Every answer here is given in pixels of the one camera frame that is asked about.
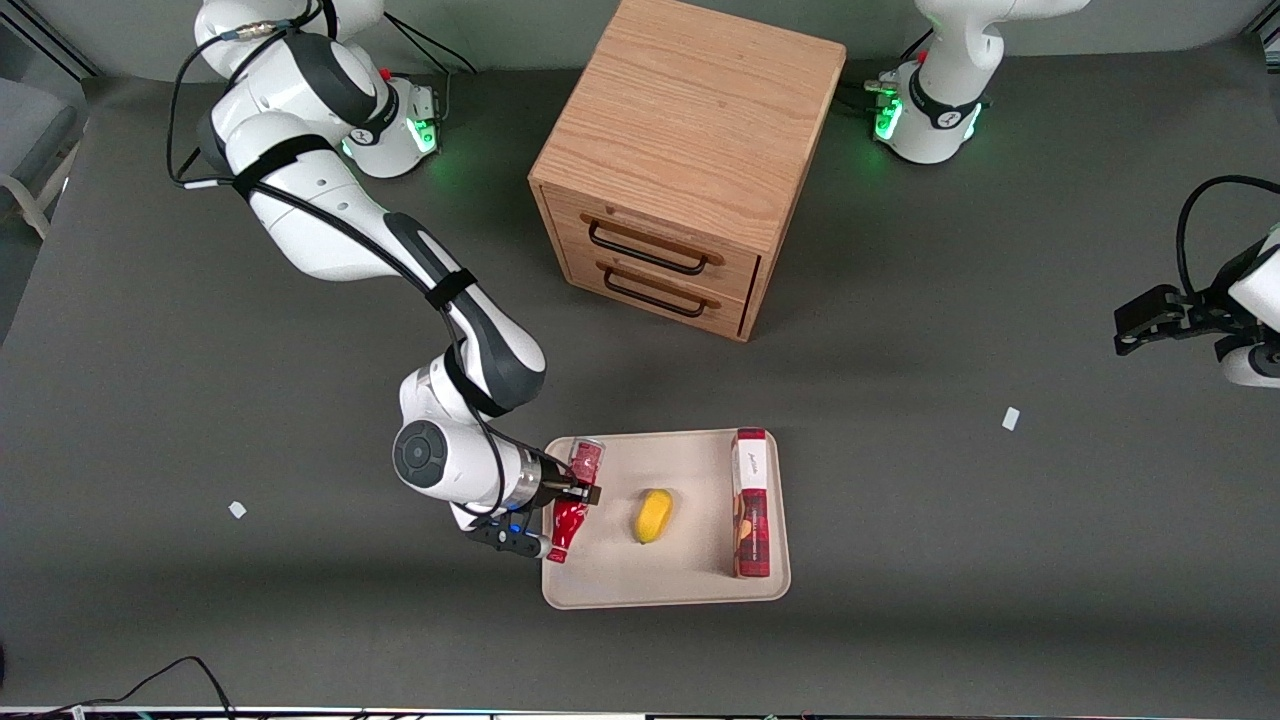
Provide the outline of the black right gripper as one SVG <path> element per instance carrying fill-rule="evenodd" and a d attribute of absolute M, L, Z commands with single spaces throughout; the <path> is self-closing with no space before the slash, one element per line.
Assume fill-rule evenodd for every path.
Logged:
<path fill-rule="evenodd" d="M 530 503 L 548 503 L 563 489 L 568 480 L 554 459 L 527 450 L 502 450 L 503 512 L 521 511 Z M 589 483 L 573 483 L 562 491 L 566 502 L 596 506 L 602 488 Z"/>

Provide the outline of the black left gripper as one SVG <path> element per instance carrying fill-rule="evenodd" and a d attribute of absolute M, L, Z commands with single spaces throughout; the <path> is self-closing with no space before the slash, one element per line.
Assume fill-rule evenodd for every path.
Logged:
<path fill-rule="evenodd" d="M 1114 311 L 1115 354 L 1125 357 L 1164 340 L 1184 340 L 1187 333 L 1249 334 L 1260 324 L 1256 315 L 1231 297 L 1229 290 L 1249 270 L 1263 247 L 1258 240 L 1226 261 L 1213 281 L 1197 290 L 1190 279 L 1185 241 L 1180 242 L 1183 295 L 1171 284 L 1157 284 Z"/>

